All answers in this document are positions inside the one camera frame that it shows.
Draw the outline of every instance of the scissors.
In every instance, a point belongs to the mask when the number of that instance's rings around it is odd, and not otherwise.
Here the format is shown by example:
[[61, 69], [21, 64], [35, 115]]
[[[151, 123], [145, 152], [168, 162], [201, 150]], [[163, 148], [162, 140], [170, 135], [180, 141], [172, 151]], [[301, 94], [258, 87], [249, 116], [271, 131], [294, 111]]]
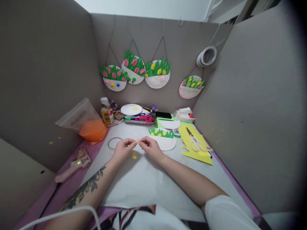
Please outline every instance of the scissors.
[[203, 152], [207, 152], [205, 149], [206, 147], [203, 145], [203, 143], [199, 142], [194, 135], [190, 132], [190, 130], [188, 128], [186, 128], [188, 130], [188, 133], [190, 134], [191, 137], [191, 148], [195, 151], [195, 152], [199, 152], [199, 150], [203, 151]]

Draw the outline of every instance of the pink table edge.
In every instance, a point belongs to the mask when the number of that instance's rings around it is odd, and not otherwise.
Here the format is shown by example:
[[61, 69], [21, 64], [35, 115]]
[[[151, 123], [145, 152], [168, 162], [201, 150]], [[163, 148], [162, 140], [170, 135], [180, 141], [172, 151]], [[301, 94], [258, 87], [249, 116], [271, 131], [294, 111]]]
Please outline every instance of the pink table edge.
[[[194, 125], [194, 126], [197, 129], [197, 131], [199, 132], [199, 134], [202, 135], [202, 133], [199, 131], [199, 129], [196, 127], [196, 125]], [[208, 146], [211, 149], [213, 149], [211, 147], [211, 145], [209, 144], [209, 142], [206, 140], [205, 137], [204, 137], [204, 139], [205, 139], [206, 143], [208, 144]], [[229, 169], [226, 167], [226, 165], [223, 163], [223, 161], [220, 159], [220, 157], [217, 155], [217, 153], [214, 150], [210, 151], [210, 153], [218, 161], [218, 163], [220, 164], [220, 166], [223, 168], [224, 172], [226, 173], [226, 175], [230, 179], [231, 183], [236, 188], [237, 192], [240, 194], [240, 196], [242, 197], [242, 199], [244, 200], [246, 205], [251, 210], [254, 222], [256, 224], [259, 224], [260, 221], [261, 221], [261, 218], [262, 218], [261, 212], [258, 210], [256, 205], [253, 203], [253, 201], [250, 199], [250, 197], [247, 195], [247, 193], [244, 191], [244, 189], [241, 187], [239, 182], [235, 179], [235, 177], [232, 175], [232, 173], [229, 171]]]

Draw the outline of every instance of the yellow foam sheet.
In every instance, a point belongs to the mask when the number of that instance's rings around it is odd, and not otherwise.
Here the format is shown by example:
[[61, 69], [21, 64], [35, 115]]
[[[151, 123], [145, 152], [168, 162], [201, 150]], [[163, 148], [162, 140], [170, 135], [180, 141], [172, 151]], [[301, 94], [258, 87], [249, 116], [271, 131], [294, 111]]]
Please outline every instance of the yellow foam sheet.
[[202, 150], [199, 150], [198, 152], [195, 152], [192, 149], [192, 147], [191, 147], [191, 137], [190, 137], [190, 134], [188, 133], [186, 128], [188, 128], [190, 130], [190, 132], [194, 135], [194, 137], [199, 142], [201, 142], [203, 144], [203, 146], [205, 146], [206, 150], [207, 150], [207, 148], [210, 148], [208, 146], [207, 142], [205, 141], [204, 137], [198, 133], [195, 126], [186, 126], [186, 125], [181, 124], [181, 126], [178, 129], [179, 129], [179, 132], [181, 134], [181, 139], [183, 139], [183, 141], [186, 145], [186, 149], [189, 151], [189, 152], [181, 151], [181, 154], [212, 165], [212, 160], [210, 158], [208, 151], [203, 152]]

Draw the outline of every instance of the pink glue gun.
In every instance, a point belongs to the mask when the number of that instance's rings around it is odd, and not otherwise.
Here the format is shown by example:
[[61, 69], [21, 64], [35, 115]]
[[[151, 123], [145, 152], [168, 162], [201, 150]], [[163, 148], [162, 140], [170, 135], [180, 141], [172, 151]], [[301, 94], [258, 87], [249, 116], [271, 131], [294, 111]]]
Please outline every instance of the pink glue gun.
[[90, 165], [91, 160], [84, 149], [79, 150], [77, 162], [66, 170], [63, 174], [55, 177], [56, 183], [64, 183], [80, 168], [86, 168]]

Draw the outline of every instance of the orange bag contents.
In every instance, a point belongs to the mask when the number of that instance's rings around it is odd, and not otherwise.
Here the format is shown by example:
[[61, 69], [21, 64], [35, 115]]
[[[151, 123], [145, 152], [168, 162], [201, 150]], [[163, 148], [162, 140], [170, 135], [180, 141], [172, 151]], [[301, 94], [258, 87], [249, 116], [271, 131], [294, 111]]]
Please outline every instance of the orange bag contents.
[[106, 136], [108, 128], [102, 120], [89, 120], [82, 126], [79, 135], [91, 142], [100, 142]]

